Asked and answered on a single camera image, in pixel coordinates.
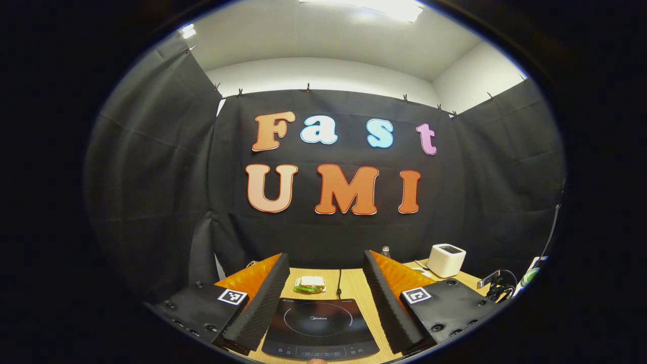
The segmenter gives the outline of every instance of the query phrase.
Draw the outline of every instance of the black cable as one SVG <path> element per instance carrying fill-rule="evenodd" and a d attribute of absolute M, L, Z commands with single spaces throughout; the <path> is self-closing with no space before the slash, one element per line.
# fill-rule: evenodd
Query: black cable
<path fill-rule="evenodd" d="M 517 277 L 514 275 L 513 272 L 509 271 L 508 269 L 499 269 L 501 272 L 508 272 L 510 275 L 514 278 L 514 286 L 517 286 Z"/>
<path fill-rule="evenodd" d="M 337 281 L 337 298 L 342 299 L 342 289 L 340 284 L 342 283 L 342 270 L 339 269 L 339 280 Z"/>

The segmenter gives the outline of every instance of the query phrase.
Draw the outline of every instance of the clear plastic bottle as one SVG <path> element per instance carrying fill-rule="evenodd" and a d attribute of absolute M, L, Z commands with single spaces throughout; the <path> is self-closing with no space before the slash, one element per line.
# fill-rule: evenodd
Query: clear plastic bottle
<path fill-rule="evenodd" d="M 387 258 L 391 258 L 391 253 L 389 253 L 389 250 L 390 249 L 388 246 L 384 246 L 382 247 L 382 252 L 380 254 L 384 255 Z"/>

